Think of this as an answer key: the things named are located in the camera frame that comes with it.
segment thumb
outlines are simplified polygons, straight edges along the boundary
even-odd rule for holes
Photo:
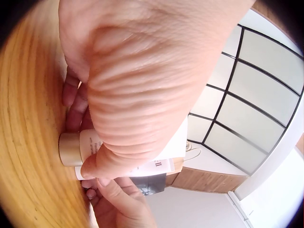
[[[126,194],[114,180],[100,178],[96,181],[101,195],[122,214],[134,217],[138,213],[139,202]]]
[[[85,160],[81,167],[81,175],[85,179],[123,177],[135,167],[148,162],[149,157],[147,154],[115,153],[108,149],[104,143],[96,154]]]

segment fingernail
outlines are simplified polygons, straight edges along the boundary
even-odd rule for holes
[[[111,180],[107,178],[99,178],[98,181],[103,187],[107,187]]]

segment hand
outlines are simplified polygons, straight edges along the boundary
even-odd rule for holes
[[[119,177],[163,150],[253,2],[60,0],[67,129],[81,129],[89,104],[104,142],[83,177]]]
[[[130,178],[85,180],[88,196],[99,227],[156,228],[143,194]]]

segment white tube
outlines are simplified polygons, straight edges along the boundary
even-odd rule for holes
[[[82,177],[81,173],[81,166],[75,166],[75,174],[78,180],[86,180]],[[173,172],[175,170],[173,159],[165,159],[165,160],[157,160],[157,161],[150,161],[147,162],[130,172],[126,173],[125,177],[145,177],[145,176],[152,176],[158,175],[162,173]]]

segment finger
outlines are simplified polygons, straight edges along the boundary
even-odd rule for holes
[[[116,154],[103,144],[96,154],[89,156],[81,167],[85,179],[92,177],[114,179],[126,175],[133,168],[148,162],[149,158],[138,158],[138,154]]]
[[[84,117],[82,119],[82,122],[81,122],[80,130],[83,131],[83,130],[86,130],[86,129],[93,129],[93,128],[94,128],[94,126],[93,126],[93,123],[92,123],[90,110],[89,110],[89,108],[87,108],[87,110],[84,114]]]
[[[140,210],[140,203],[126,194],[114,181],[108,179],[96,180],[102,196],[125,216],[134,218]]]
[[[82,118],[87,107],[87,87],[85,84],[82,83],[77,91],[75,100],[67,114],[67,131],[78,132],[80,130],[80,124],[82,122]]]
[[[77,75],[67,67],[67,76],[62,89],[62,103],[64,106],[70,107],[73,104],[79,82]]]
[[[134,197],[134,196],[143,196],[140,190],[136,187],[133,181],[129,177],[119,177],[115,179],[115,182],[122,188],[122,190]]]
[[[92,204],[93,207],[99,202],[100,197],[96,194],[96,191],[93,189],[88,189],[86,192],[87,197],[90,200],[90,203]]]
[[[97,185],[96,185],[95,179],[93,179],[93,180],[83,180],[83,181],[81,181],[81,186],[83,188],[92,188],[94,190],[97,189]]]
[[[90,203],[93,207],[99,202],[100,198],[96,195],[93,199],[90,200]]]
[[[133,183],[133,181],[129,177],[118,177],[118,178],[115,179],[115,182],[121,188],[126,188],[126,187],[130,187],[130,186],[136,187],[136,185]]]
[[[92,180],[83,180],[83,181],[81,181],[81,186],[83,188],[90,188],[90,189],[95,190],[97,196],[99,198],[102,198],[102,195],[100,194],[100,191],[97,188],[97,182],[96,182],[95,179],[92,179]]]
[[[86,192],[86,195],[89,198],[89,200],[91,200],[96,196],[96,191],[94,189],[89,188]]]

